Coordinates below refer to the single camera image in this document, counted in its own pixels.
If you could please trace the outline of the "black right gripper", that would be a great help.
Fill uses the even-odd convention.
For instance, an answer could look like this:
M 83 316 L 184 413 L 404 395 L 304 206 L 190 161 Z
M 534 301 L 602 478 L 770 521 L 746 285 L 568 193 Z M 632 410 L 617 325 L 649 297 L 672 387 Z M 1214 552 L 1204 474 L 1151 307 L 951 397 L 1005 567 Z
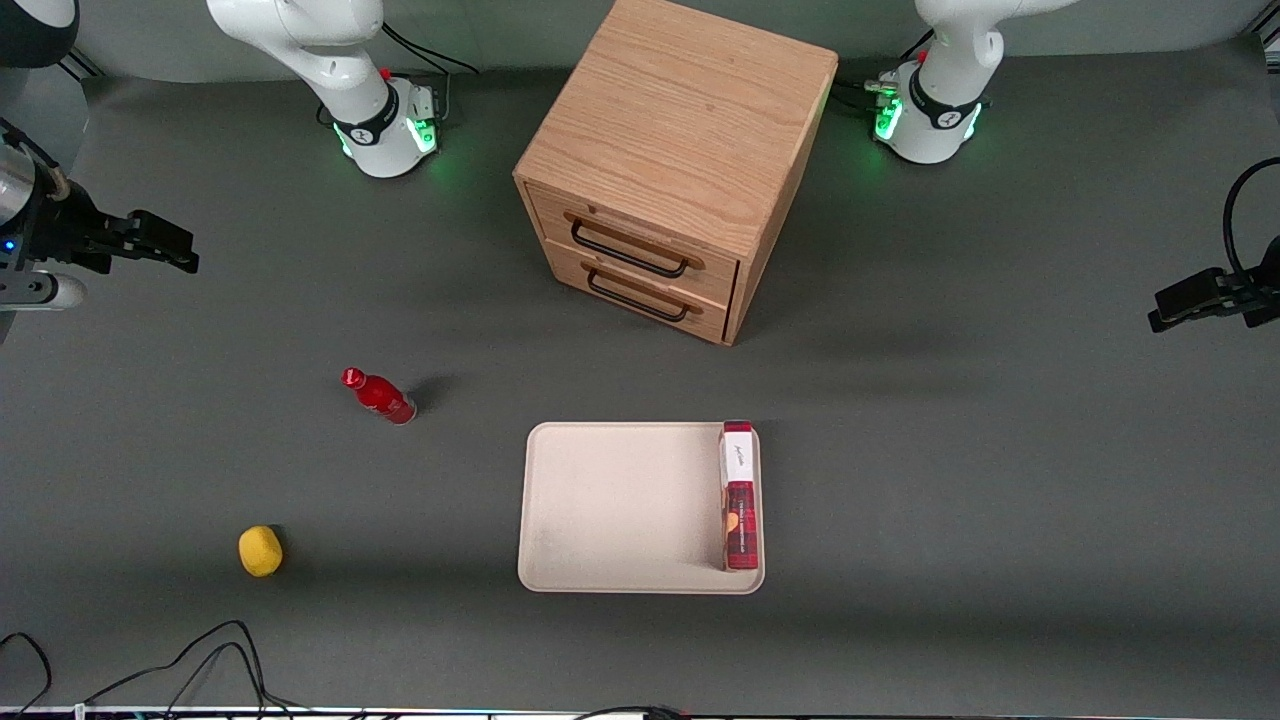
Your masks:
M 26 259 L 32 263 L 64 263 L 99 274 L 110 272 L 114 258 L 151 260 L 195 274 L 200 256 L 195 237 L 182 227 L 151 211 L 134 210 L 125 219 L 124 245 L 111 228 L 116 218 L 100 211 L 90 193 L 78 184 L 63 200 L 38 191 L 26 219 Z

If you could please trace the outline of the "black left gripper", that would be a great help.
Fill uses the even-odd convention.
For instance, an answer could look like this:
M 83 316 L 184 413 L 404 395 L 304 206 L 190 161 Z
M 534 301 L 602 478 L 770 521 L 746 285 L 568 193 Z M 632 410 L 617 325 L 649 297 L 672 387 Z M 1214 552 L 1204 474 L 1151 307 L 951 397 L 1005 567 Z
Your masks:
M 1253 268 L 1244 269 L 1236 263 L 1236 277 L 1211 266 L 1157 292 L 1156 309 L 1147 315 L 1152 332 L 1158 334 L 1188 322 L 1238 314 L 1251 329 L 1277 320 L 1279 243 L 1280 237 L 1275 236 Z

